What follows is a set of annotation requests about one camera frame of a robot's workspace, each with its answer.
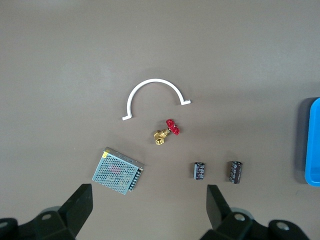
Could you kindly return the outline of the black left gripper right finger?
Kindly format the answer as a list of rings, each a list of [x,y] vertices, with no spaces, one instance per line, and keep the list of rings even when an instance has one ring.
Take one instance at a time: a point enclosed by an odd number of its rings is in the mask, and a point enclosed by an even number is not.
[[[202,240],[248,240],[253,227],[252,219],[245,213],[232,211],[217,185],[206,189],[206,212],[211,229]]]

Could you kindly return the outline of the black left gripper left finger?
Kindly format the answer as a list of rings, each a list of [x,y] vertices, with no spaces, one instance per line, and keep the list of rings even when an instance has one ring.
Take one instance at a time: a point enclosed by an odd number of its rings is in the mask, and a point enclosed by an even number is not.
[[[58,209],[39,214],[34,220],[37,240],[74,240],[93,210],[91,184],[82,184]]]

